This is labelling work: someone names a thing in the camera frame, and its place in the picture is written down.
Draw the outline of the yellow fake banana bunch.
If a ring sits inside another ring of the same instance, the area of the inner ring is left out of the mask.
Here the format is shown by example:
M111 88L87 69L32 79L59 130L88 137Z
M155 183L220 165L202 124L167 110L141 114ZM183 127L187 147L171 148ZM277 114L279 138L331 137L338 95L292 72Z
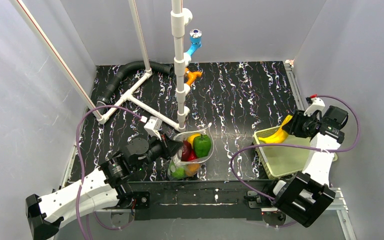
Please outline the yellow fake banana bunch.
M286 125L291 119L292 115L288 115L284 121L281 123L279 128L275 133L267 137L259 137L258 140L264 144L281 144L283 143L289 136L289 134L282 129L284 125Z

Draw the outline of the clear polka dot zip bag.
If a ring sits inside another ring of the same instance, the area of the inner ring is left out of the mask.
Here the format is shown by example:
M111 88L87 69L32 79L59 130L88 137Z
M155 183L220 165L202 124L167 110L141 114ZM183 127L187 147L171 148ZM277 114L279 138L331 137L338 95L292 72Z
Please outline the clear polka dot zip bag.
M208 126L179 133L174 136L175 141L183 144L183 147L171 158L167 175L169 180L182 180L195 176L202 165L213 155L215 143Z

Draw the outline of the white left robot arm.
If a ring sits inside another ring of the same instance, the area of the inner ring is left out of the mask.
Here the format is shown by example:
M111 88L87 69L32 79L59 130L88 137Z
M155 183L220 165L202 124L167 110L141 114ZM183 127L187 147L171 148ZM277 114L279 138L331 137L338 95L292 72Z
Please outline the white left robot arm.
M183 145L166 134L149 140L137 137L75 183L47 195L28 196L25 210L32 238L48 240L79 217L132 202L134 194L128 184L132 176L144 164L170 160Z

